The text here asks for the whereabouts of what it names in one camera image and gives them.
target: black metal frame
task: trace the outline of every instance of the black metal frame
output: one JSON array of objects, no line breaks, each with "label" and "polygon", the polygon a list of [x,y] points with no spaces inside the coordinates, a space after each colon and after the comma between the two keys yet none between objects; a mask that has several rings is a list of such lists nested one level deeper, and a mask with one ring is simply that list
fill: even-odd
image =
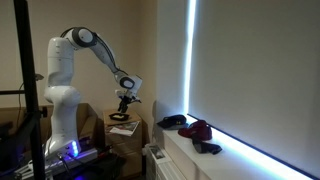
[{"label": "black metal frame", "polygon": [[41,143],[40,117],[37,88],[35,80],[34,59],[30,31],[28,3],[26,0],[14,0],[14,9],[20,49],[20,60],[23,75],[24,91],[0,91],[0,95],[25,94],[27,115],[14,137],[1,142],[2,156],[6,151],[17,148],[17,145],[26,141],[26,135],[30,135],[31,155],[33,160],[34,179],[45,179],[44,155]]}]

